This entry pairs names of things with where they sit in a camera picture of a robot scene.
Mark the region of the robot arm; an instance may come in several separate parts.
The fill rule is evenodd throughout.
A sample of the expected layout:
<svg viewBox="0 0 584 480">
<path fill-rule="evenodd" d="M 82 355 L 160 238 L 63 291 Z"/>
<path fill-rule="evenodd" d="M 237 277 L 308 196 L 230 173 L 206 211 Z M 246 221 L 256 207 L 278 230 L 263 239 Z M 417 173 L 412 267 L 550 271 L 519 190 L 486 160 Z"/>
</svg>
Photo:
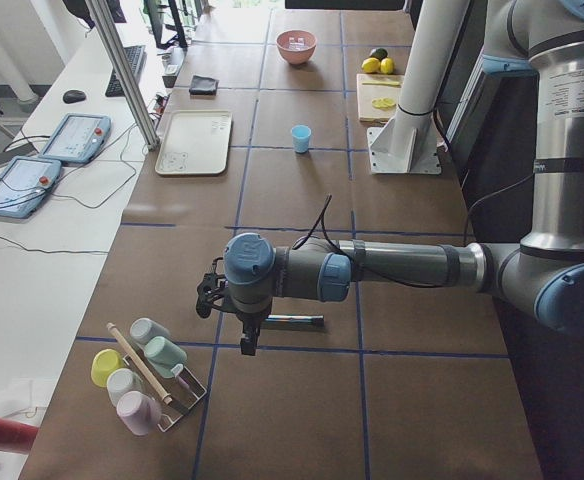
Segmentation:
<svg viewBox="0 0 584 480">
<path fill-rule="evenodd" d="M 556 331 L 584 336 L 584 1 L 492 1 L 482 54 L 489 73 L 539 78 L 532 227 L 517 243 L 409 245 L 307 236 L 274 247 L 256 233 L 229 241 L 197 289 L 200 316 L 242 322 L 255 353 L 276 297 L 341 301 L 359 281 L 469 286 Z"/>
</svg>

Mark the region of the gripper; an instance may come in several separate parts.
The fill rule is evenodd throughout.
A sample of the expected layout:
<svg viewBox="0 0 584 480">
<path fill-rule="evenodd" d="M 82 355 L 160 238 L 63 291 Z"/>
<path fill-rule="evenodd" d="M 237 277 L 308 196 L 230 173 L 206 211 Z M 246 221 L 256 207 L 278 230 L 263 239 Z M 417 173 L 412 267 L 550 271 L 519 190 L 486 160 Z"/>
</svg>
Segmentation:
<svg viewBox="0 0 584 480">
<path fill-rule="evenodd" d="M 258 337 L 262 323 L 262 307 L 258 304 L 237 303 L 237 318 L 243 324 L 243 333 L 240 339 L 242 355 L 255 355 L 258 347 Z"/>
</svg>

